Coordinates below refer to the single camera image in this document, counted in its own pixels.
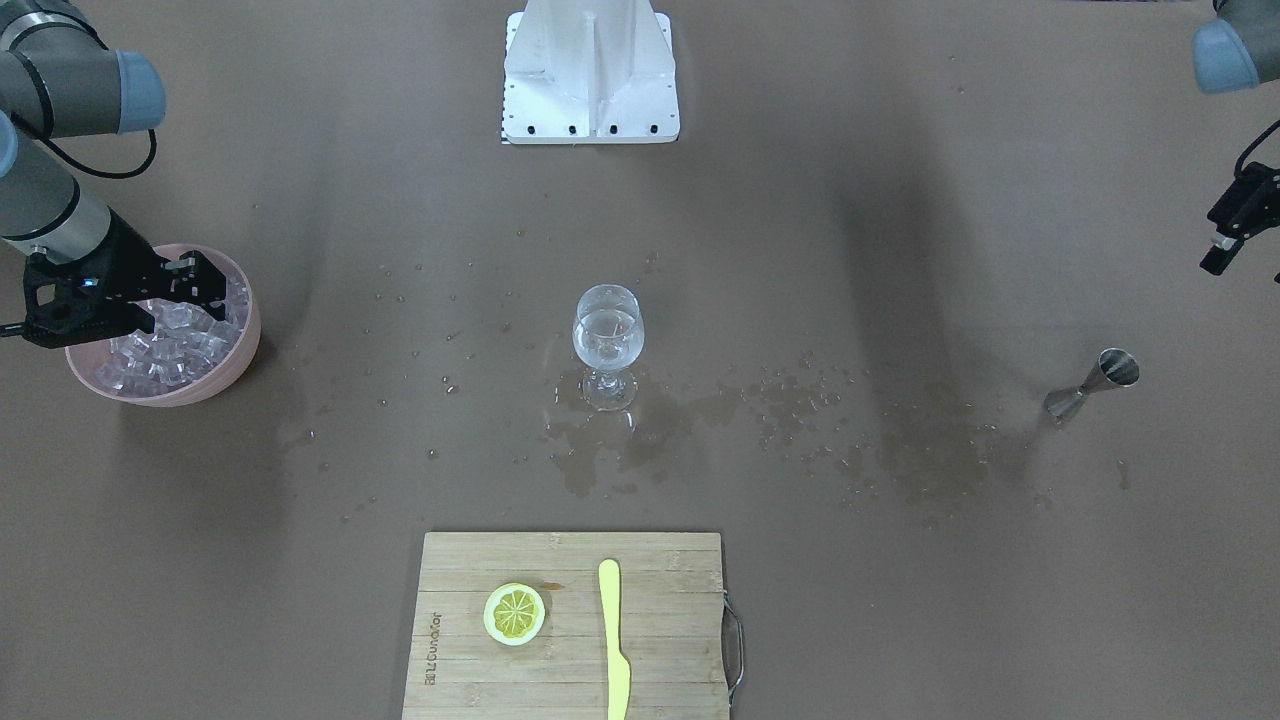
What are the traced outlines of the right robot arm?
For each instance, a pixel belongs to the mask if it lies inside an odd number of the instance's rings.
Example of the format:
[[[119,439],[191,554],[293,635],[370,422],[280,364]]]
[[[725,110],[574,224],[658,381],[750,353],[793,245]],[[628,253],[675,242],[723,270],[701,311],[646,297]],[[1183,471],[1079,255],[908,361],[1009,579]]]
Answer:
[[[227,277],[198,251],[170,260],[78,174],[59,138],[154,135],[166,114],[157,70],[109,47],[69,1],[5,1],[1,17],[3,242],[26,259],[23,320],[3,327],[45,348],[151,331],[146,300],[225,316]]]

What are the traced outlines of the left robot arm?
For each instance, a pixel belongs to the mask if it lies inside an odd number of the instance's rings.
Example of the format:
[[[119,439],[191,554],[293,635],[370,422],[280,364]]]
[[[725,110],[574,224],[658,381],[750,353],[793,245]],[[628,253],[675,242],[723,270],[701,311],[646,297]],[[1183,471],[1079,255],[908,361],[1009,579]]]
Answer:
[[[1228,94],[1279,77],[1279,3],[1215,1],[1215,18],[1193,37],[1196,81],[1203,94]],[[1245,243],[1279,224],[1277,164],[1251,155],[1277,136],[1272,122],[1236,158],[1231,183],[1207,213],[1215,236],[1199,266],[1221,275]]]

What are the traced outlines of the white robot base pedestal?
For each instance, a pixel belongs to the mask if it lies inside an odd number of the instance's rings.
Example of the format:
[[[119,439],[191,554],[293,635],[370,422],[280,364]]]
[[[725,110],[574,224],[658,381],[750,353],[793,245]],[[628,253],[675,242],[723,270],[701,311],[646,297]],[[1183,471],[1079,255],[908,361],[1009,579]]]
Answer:
[[[529,1],[504,31],[500,138],[672,143],[681,133],[672,23],[649,1]]]

